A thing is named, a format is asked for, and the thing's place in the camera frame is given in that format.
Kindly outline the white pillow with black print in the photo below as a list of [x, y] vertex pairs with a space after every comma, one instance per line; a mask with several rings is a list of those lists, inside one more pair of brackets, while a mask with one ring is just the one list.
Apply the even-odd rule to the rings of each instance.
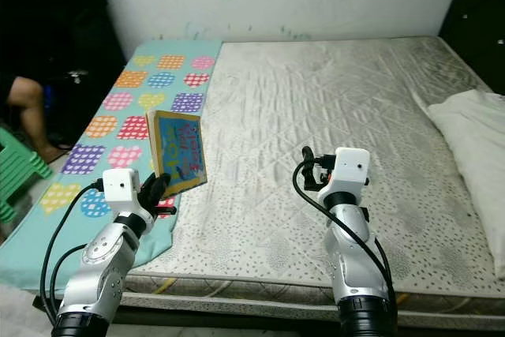
[[505, 95], [470, 89], [426, 107], [479, 215], [497, 279], [505, 280]]

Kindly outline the black bed frame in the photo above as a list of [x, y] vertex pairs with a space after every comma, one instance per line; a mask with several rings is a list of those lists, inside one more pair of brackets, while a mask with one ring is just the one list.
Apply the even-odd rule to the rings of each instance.
[[[265, 298], [155, 296], [129, 293], [113, 316], [126, 325], [274, 329], [304, 337], [339, 337], [328, 290]], [[398, 315], [399, 337], [505, 337], [505, 298], [421, 296]]]

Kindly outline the black hanging garments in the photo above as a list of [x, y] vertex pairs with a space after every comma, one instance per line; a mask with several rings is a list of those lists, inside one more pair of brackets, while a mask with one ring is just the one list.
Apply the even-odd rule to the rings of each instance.
[[0, 0], [1, 71], [38, 81], [53, 107], [53, 77], [126, 64], [108, 0]]

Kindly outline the teal mat with coloured shapes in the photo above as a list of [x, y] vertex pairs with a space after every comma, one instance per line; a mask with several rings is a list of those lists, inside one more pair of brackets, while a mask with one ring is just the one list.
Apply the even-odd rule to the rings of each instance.
[[46, 192], [2, 244], [2, 283], [37, 291], [41, 268], [60, 264], [55, 286], [64, 289], [80, 262], [77, 246], [116, 217], [92, 183], [115, 168], [142, 178], [154, 171], [147, 113], [201, 114], [221, 46], [154, 40], [136, 49]]

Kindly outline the black handbag with silver buckle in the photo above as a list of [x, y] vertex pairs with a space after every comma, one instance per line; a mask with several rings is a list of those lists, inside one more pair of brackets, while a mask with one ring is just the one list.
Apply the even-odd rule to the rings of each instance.
[[65, 145], [78, 141], [121, 72], [121, 66], [100, 66], [55, 75], [53, 107], [47, 114], [50, 137]]

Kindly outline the green plastic stool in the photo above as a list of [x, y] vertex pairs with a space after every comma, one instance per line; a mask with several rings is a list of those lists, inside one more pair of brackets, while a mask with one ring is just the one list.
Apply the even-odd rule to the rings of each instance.
[[32, 178], [50, 178], [53, 171], [39, 154], [22, 144], [3, 125], [0, 127], [0, 223], [14, 221], [16, 211], [10, 203], [22, 185]]

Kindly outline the adult in black shorts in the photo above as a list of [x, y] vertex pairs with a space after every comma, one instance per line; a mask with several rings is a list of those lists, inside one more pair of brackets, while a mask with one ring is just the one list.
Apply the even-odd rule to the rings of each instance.
[[54, 163], [69, 151], [69, 145], [53, 145], [46, 129], [43, 86], [28, 77], [4, 74], [1, 99], [17, 114], [26, 141], [46, 163]]

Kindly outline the colourful children's book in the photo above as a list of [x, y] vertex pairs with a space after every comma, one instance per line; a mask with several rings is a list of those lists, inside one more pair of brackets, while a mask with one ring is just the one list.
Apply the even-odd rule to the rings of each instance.
[[169, 175], [159, 199], [169, 199], [207, 182], [204, 144], [197, 114], [147, 113], [151, 162], [156, 176]]

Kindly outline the black tufted headboard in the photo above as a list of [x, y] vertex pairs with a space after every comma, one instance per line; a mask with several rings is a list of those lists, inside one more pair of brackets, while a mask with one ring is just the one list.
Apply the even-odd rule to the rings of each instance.
[[452, 0], [439, 37], [491, 91], [505, 95], [505, 0]]

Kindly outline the white quilted mattress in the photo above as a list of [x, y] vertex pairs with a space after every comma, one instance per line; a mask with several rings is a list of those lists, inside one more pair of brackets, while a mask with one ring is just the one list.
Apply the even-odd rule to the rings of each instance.
[[429, 103], [479, 81], [440, 39], [228, 43], [201, 112], [209, 181], [144, 239], [129, 293], [307, 296], [328, 290], [326, 218], [294, 192], [309, 146], [371, 153], [363, 204], [399, 309], [421, 296], [505, 298], [482, 221]]

